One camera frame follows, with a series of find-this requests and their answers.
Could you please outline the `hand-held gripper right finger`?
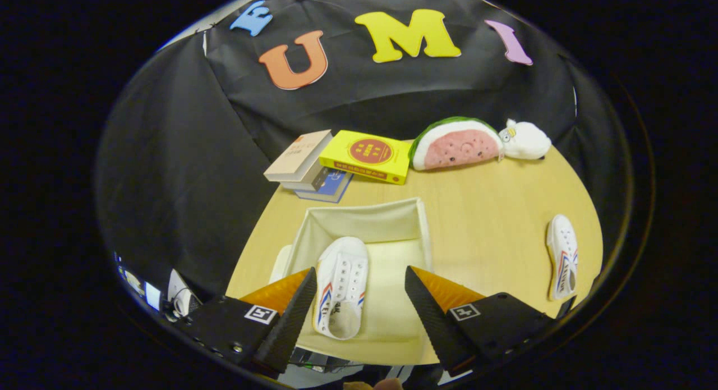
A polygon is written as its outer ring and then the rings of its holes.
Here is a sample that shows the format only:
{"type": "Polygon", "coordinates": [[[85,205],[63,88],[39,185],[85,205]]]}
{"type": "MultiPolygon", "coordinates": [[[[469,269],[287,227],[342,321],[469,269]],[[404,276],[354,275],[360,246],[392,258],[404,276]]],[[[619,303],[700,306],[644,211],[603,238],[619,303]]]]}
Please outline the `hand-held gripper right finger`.
{"type": "Polygon", "coordinates": [[[513,295],[480,295],[448,278],[409,265],[404,289],[441,367],[456,377],[504,369],[559,325],[513,295]]]}

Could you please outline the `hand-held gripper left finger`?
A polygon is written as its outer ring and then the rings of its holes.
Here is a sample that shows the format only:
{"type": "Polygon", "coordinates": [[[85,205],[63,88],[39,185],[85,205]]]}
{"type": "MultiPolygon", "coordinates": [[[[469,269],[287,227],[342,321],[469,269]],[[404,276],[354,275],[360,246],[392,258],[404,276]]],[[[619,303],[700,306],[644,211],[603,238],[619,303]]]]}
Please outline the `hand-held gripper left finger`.
{"type": "Polygon", "coordinates": [[[316,295],[316,269],[305,268],[240,299],[219,296],[180,318],[177,328],[220,360],[262,374],[286,371],[316,295]]]}

